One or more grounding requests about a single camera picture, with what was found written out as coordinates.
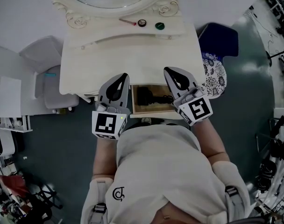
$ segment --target person's right arm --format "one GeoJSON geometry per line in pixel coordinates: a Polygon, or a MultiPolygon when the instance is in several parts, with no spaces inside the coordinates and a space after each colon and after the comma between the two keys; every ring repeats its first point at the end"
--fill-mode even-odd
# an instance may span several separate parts
{"type": "Polygon", "coordinates": [[[224,144],[214,129],[211,121],[205,119],[193,126],[201,152],[207,157],[211,165],[217,161],[230,161],[224,144]]]}

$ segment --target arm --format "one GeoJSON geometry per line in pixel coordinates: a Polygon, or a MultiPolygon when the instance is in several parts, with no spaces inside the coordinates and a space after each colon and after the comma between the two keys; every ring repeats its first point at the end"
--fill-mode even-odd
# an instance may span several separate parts
{"type": "Polygon", "coordinates": [[[201,152],[207,157],[211,165],[217,161],[230,161],[224,144],[209,119],[205,119],[193,127],[201,152]]]}
{"type": "Polygon", "coordinates": [[[92,179],[99,177],[114,179],[117,170],[116,144],[115,140],[97,139],[92,179]]]}

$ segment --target white chair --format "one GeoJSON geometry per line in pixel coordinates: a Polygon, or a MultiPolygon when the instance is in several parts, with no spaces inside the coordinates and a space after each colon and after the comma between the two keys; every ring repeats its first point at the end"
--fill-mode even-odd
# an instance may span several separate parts
{"type": "Polygon", "coordinates": [[[34,98],[44,95],[48,109],[69,108],[78,105],[77,95],[62,95],[59,92],[62,44],[53,36],[41,38],[23,49],[20,56],[35,61],[31,68],[35,71],[34,98]]]}

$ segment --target red cloth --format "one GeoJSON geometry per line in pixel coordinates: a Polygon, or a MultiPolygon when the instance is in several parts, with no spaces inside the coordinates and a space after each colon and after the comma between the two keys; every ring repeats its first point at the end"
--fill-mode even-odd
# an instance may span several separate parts
{"type": "Polygon", "coordinates": [[[26,194],[29,193],[28,188],[26,187],[25,181],[22,176],[1,176],[0,181],[11,190],[12,194],[15,196],[20,196],[22,198],[26,197],[26,194]]]}

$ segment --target black buckle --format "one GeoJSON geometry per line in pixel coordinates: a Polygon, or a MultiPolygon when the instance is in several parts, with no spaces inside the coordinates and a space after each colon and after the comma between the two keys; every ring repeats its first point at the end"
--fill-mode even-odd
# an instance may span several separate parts
{"type": "Polygon", "coordinates": [[[233,186],[225,187],[225,192],[227,192],[229,196],[234,196],[234,195],[239,194],[237,188],[233,186]]]}
{"type": "Polygon", "coordinates": [[[105,214],[107,210],[107,206],[105,203],[99,203],[94,206],[92,209],[93,212],[105,214]]]}

